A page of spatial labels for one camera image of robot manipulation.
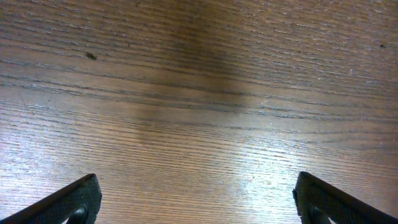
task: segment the small dark speck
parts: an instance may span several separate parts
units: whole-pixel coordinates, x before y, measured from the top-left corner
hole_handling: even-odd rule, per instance
[[[92,60],[97,60],[97,57],[95,57],[92,53],[86,52],[86,57],[92,59]]]

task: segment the wooden surface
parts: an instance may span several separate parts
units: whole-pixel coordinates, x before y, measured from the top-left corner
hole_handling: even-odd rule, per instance
[[[302,170],[398,217],[397,1],[0,6],[0,218],[95,173],[97,223],[300,223]]]

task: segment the brown wooden tabletop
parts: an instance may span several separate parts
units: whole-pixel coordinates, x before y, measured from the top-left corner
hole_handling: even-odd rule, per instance
[[[0,219],[300,223],[307,171],[398,217],[398,2],[1,0]]]

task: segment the dark wood grain streak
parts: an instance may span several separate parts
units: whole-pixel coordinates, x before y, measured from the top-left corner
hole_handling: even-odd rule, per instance
[[[0,218],[94,172],[98,223],[300,223],[302,170],[398,217],[397,1],[0,5]]]

